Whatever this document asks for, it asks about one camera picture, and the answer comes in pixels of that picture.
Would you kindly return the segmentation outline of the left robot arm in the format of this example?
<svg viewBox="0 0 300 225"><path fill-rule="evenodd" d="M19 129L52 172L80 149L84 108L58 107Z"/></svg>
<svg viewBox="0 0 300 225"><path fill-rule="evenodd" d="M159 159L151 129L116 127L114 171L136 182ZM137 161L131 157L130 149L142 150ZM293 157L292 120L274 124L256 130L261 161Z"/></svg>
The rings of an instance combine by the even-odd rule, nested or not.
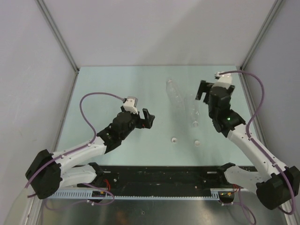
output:
<svg viewBox="0 0 300 225"><path fill-rule="evenodd" d="M97 163L80 163L111 152L119 147L134 129L152 128L155 116L147 109L140 114L134 114L122 108L122 111L106 128L94 134L94 137L73 150L50 153L47 149L40 151L33 159L25 177L26 187L31 186L34 195L46 199L59 188L83 184L91 184L97 188L103 184L103 170Z"/></svg>

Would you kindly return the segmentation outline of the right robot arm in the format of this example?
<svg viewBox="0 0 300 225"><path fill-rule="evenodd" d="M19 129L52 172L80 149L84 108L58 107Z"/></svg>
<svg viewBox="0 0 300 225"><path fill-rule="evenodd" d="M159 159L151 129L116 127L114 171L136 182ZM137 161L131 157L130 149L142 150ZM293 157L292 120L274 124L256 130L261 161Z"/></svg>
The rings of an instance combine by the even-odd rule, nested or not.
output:
<svg viewBox="0 0 300 225"><path fill-rule="evenodd" d="M218 133L234 143L254 165L256 172L227 163L221 167L216 182L221 188L231 184L245 188L256 194L259 201L269 210L273 210L287 201L295 208L295 197L299 193L300 171L297 167L288 167L278 160L257 138L246 131L245 120L231 109L231 94L235 86L230 82L201 81L196 99L204 95L208 105L209 117Z"/></svg>

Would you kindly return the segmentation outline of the clear plastic bottle near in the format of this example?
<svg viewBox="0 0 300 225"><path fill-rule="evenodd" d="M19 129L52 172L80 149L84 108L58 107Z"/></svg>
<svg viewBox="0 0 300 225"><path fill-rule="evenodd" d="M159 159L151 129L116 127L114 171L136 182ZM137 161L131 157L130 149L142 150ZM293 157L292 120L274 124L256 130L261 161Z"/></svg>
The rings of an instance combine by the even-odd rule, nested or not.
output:
<svg viewBox="0 0 300 225"><path fill-rule="evenodd" d="M186 112L189 123L192 127L196 128L199 126L199 103L195 99L193 94L187 94L185 97Z"/></svg>

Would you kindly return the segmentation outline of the clear plastic bottle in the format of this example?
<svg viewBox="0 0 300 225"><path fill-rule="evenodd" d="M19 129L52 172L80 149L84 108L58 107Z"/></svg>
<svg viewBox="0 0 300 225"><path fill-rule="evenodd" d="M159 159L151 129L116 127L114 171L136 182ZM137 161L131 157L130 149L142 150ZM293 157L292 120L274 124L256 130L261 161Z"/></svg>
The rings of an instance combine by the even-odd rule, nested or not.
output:
<svg viewBox="0 0 300 225"><path fill-rule="evenodd" d="M166 81L166 93L173 108L184 109L184 101L177 83L173 79Z"/></svg>
<svg viewBox="0 0 300 225"><path fill-rule="evenodd" d="M186 112L189 123L192 127L196 128L199 126L199 103L195 99L193 94L187 94L185 97Z"/></svg>

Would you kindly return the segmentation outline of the clear plastic bottle far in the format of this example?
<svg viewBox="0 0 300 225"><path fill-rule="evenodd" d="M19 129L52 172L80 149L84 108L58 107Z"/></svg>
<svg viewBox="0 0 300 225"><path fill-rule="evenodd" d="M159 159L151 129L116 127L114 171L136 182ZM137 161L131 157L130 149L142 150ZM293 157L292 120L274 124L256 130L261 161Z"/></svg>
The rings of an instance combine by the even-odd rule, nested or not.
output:
<svg viewBox="0 0 300 225"><path fill-rule="evenodd" d="M173 79L166 81L166 93L173 108L184 109L184 101L177 83Z"/></svg>

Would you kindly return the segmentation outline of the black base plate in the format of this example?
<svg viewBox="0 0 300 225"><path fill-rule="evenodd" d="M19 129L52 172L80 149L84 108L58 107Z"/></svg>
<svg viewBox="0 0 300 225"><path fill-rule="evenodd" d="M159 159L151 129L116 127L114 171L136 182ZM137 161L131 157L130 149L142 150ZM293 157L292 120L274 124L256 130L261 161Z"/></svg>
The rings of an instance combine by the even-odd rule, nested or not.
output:
<svg viewBox="0 0 300 225"><path fill-rule="evenodd" d="M216 166L101 166L91 185L113 194L182 194L232 189Z"/></svg>

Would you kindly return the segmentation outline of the right aluminium corner post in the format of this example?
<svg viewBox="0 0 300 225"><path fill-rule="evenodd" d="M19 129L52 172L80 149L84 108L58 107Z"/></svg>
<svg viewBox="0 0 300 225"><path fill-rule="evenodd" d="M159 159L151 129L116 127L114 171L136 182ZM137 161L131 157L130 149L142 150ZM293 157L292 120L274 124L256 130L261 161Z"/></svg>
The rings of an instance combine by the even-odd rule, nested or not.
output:
<svg viewBox="0 0 300 225"><path fill-rule="evenodd" d="M251 59L253 58L256 50L258 49L260 43L262 42L263 38L267 34L268 30L270 29L272 23L276 19L278 13L280 12L282 6L284 5L285 0L276 0L274 1L269 13L267 14L261 28L259 29L258 34L256 35L249 51L247 52L244 60L242 61L241 65L239 66L239 69L244 70Z"/></svg>

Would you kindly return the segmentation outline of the aluminium corner post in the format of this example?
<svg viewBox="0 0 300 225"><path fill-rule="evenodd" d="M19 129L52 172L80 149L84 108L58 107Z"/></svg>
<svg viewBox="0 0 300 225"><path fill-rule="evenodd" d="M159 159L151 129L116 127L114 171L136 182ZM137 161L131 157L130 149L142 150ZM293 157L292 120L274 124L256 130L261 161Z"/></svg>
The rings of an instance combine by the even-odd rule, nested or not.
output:
<svg viewBox="0 0 300 225"><path fill-rule="evenodd" d="M36 0L36 5L38 6L39 10L41 11L42 16L44 17L47 25L50 28L50 31L52 32L54 38L56 39L59 47L61 48L64 56L66 57L67 61L69 62L71 68L75 71L77 74L79 71L79 67L77 66L47 4L44 0Z"/></svg>
<svg viewBox="0 0 300 225"><path fill-rule="evenodd" d="M260 43L262 42L263 38L267 34L268 30L270 29L272 23L276 19L278 13L280 12L282 6L284 5L285 0L276 0L274 1L269 13L267 14L261 28L259 29L258 34L256 35L249 51L247 52L244 60L242 61L241 65L239 66L239 69L244 70L251 59L253 58L256 50L258 49Z"/></svg>

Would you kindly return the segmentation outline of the left aluminium corner post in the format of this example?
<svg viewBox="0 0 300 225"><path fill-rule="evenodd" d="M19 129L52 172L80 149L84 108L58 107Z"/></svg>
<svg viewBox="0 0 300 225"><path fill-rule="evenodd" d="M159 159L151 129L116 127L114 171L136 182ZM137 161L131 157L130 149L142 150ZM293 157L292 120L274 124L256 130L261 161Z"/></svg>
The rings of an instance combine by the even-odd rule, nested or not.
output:
<svg viewBox="0 0 300 225"><path fill-rule="evenodd" d="M77 66L47 4L44 0L36 0L36 5L38 6L39 10L41 11L42 16L44 17L47 25L50 28L50 31L52 32L54 38L56 39L59 47L61 48L64 56L66 57L67 61L69 62L71 68L75 71L77 74L79 71L79 67Z"/></svg>

